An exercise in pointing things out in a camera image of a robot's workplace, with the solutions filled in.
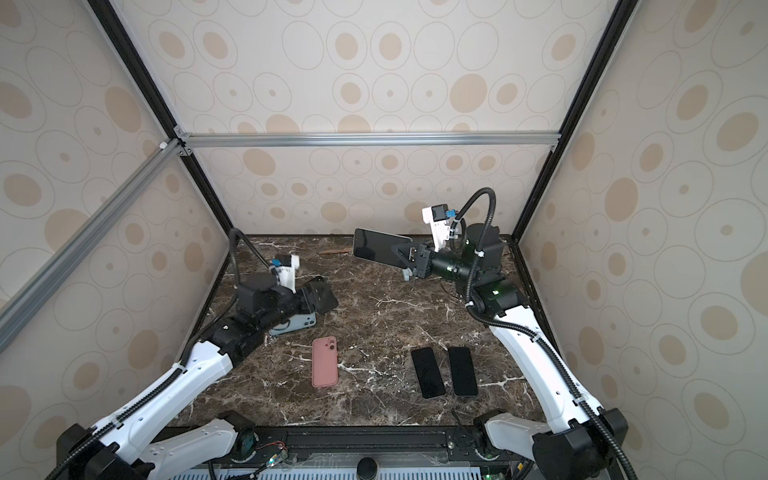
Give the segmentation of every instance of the smartphone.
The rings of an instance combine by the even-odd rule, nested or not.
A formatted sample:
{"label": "smartphone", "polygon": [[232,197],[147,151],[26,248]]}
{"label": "smartphone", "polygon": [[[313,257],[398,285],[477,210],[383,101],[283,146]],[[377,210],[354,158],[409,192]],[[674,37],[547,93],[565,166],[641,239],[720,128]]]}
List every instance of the smartphone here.
{"label": "smartphone", "polygon": [[453,392],[456,396],[477,396],[478,381],[475,378],[475,366],[472,365],[472,354],[465,346],[448,348],[448,362],[451,366]]}
{"label": "smartphone", "polygon": [[355,243],[353,252],[355,257],[385,265],[407,268],[392,252],[392,245],[412,242],[411,237],[391,235],[389,233],[374,232],[373,230],[355,229]]}
{"label": "smartphone", "polygon": [[335,336],[312,341],[312,386],[331,386],[339,382],[338,358]]}
{"label": "smartphone", "polygon": [[413,366],[416,369],[416,377],[419,379],[419,387],[422,390],[422,397],[431,399],[436,396],[445,395],[445,384],[442,382],[440,369],[435,360],[435,352],[432,347],[413,350],[411,352]]}

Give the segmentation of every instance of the phone screen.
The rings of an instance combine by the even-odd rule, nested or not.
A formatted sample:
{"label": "phone screen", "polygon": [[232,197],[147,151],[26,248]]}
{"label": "phone screen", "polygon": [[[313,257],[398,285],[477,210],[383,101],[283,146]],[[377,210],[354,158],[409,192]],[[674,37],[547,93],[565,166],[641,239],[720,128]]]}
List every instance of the phone screen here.
{"label": "phone screen", "polygon": [[355,257],[385,265],[406,268],[392,252],[392,245],[413,241],[410,237],[374,232],[373,230],[355,229],[353,252]]}
{"label": "phone screen", "polygon": [[422,396],[425,399],[431,399],[445,395],[445,384],[442,382],[432,347],[413,350],[411,358],[416,369],[416,377],[419,379],[419,387],[422,389]]}
{"label": "phone screen", "polygon": [[465,346],[448,348],[448,361],[451,364],[453,392],[456,396],[477,396],[478,381],[469,349]]}

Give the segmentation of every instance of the phone case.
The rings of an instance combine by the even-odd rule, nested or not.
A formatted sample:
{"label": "phone case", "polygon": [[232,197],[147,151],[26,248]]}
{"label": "phone case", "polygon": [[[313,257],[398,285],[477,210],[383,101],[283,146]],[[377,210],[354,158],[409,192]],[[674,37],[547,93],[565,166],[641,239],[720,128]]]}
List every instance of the phone case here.
{"label": "phone case", "polygon": [[336,337],[312,341],[312,386],[332,386],[339,382],[339,358]]}

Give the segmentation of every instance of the silver metal bar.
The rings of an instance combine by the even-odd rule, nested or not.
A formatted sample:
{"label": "silver metal bar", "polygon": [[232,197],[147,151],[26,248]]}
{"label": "silver metal bar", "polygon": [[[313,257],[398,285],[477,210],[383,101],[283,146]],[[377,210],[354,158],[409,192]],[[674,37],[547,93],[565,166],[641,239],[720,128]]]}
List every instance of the silver metal bar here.
{"label": "silver metal bar", "polygon": [[190,134],[187,147],[353,147],[364,145],[556,145],[558,131],[401,132],[360,134]]}
{"label": "silver metal bar", "polygon": [[164,149],[154,151],[133,175],[122,184],[96,213],[89,218],[67,245],[19,290],[0,313],[0,352],[11,344],[24,326],[45,305],[69,275],[104,238],[104,235],[133,205],[147,185],[181,150],[178,140],[167,141]]}

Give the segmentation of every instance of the brown marble surface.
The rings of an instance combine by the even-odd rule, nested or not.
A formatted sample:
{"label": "brown marble surface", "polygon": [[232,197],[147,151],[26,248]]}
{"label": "brown marble surface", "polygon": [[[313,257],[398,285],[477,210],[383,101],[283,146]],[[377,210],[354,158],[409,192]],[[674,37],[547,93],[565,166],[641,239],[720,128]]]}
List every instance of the brown marble surface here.
{"label": "brown marble surface", "polygon": [[[319,255],[351,247],[348,237],[254,238],[267,258],[276,253],[300,256],[297,285],[327,276],[339,307],[318,315],[315,326],[269,337],[227,376],[203,391],[171,425],[203,425],[218,412],[235,409],[257,425],[454,425],[451,410],[463,422],[491,409],[531,420],[544,415],[533,389],[501,343],[471,318],[452,284],[437,276],[405,282],[400,270],[355,258],[351,253]],[[263,268],[242,244],[242,274]],[[508,250],[504,271],[517,280]],[[218,312],[233,294],[227,273],[211,305]],[[312,387],[312,341],[335,336],[339,383]],[[431,346],[440,365],[446,395],[424,399],[411,350]],[[448,346],[472,351],[479,396],[453,395]]]}

